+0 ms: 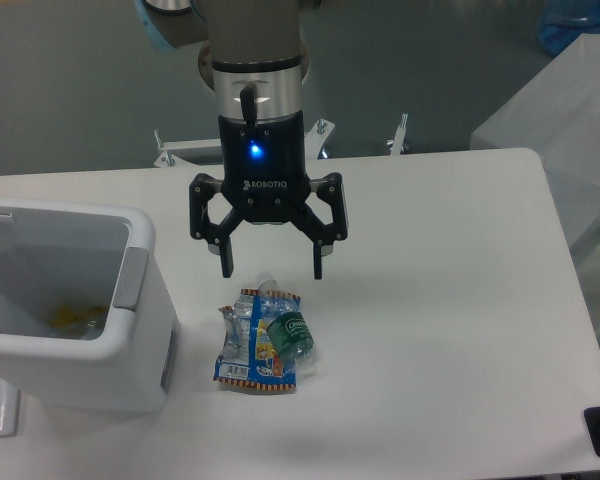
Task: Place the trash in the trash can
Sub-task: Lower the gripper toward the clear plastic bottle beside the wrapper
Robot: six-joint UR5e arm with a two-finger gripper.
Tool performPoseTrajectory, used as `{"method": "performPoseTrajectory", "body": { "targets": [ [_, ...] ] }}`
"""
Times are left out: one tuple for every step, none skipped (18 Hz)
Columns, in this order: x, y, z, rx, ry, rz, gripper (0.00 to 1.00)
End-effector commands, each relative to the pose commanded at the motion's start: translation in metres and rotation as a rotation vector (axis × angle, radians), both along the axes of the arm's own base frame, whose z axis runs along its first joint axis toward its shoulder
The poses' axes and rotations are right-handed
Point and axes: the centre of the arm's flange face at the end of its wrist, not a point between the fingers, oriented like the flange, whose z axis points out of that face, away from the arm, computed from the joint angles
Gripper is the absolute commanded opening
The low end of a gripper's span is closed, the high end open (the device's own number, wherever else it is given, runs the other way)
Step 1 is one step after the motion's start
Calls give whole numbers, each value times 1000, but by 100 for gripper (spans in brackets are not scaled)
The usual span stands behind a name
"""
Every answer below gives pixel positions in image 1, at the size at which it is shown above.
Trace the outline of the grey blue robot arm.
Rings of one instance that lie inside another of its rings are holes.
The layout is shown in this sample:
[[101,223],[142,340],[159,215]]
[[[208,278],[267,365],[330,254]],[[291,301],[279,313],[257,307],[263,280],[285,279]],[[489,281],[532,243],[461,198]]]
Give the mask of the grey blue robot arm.
[[151,41],[170,49],[208,42],[224,176],[189,186],[190,235],[234,264],[230,236],[241,222],[293,224],[322,260],[348,236],[343,179],[306,171],[302,111],[302,1],[138,1]]

